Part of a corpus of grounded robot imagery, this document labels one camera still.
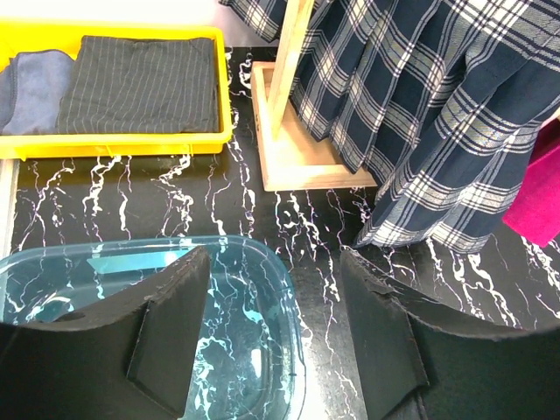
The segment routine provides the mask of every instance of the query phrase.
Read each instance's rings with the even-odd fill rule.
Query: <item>black marble pattern surface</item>
[[[264,242],[296,286],[308,376],[301,418],[366,419],[339,257],[368,217],[375,189],[263,190],[249,78],[252,60],[273,60],[274,52],[227,52],[235,129],[220,155],[22,163],[12,250],[193,235]],[[474,255],[432,241],[360,253],[378,270],[474,316],[528,329],[560,322],[560,241],[539,248],[500,226]]]

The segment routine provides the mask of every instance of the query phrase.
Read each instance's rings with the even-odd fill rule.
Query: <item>pink cloth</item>
[[[539,133],[527,174],[503,221],[519,235],[546,247],[560,233],[560,121]]]

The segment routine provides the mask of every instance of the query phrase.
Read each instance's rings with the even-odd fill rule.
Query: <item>folded clothing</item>
[[[52,134],[74,61],[62,51],[21,52],[0,73],[0,134]]]
[[[86,36],[57,131],[217,132],[214,42]]]
[[[527,174],[503,221],[519,235],[546,247],[560,234],[560,121],[539,132]]]

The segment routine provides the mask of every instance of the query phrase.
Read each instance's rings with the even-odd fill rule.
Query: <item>navy plaid skirt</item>
[[[220,0],[277,39],[285,0]],[[478,252],[560,107],[560,0],[318,0],[291,101],[380,185],[356,245]]]

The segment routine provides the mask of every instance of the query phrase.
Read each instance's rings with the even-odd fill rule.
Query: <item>blue plastic piece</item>
[[[0,261],[1,320],[53,321],[141,282],[198,245],[213,267],[184,419],[299,418],[305,364],[293,284],[274,252],[249,238],[26,250]]]

